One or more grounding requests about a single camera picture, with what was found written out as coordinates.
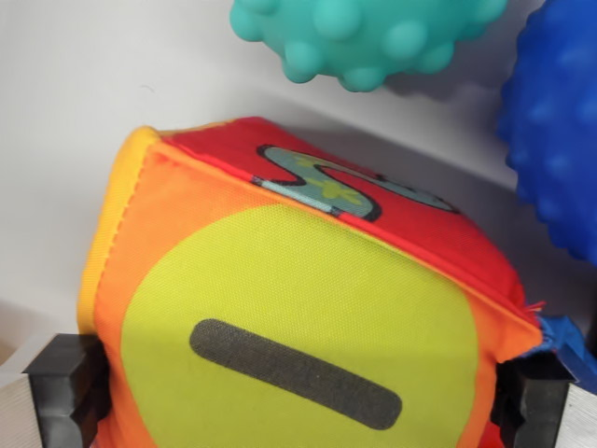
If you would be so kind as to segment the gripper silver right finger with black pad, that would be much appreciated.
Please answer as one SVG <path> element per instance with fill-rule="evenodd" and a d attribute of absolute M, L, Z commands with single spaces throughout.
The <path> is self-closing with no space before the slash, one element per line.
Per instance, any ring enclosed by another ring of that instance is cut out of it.
<path fill-rule="evenodd" d="M 491 422 L 505 447 L 594 447 L 596 359 L 562 347 L 500 364 Z"/>

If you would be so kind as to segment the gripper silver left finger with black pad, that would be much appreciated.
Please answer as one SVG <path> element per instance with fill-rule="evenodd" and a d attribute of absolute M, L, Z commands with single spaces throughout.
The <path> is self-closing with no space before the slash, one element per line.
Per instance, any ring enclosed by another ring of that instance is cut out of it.
<path fill-rule="evenodd" d="M 96 447 L 109 365 L 93 335 L 39 334 L 1 365 L 3 447 Z"/>

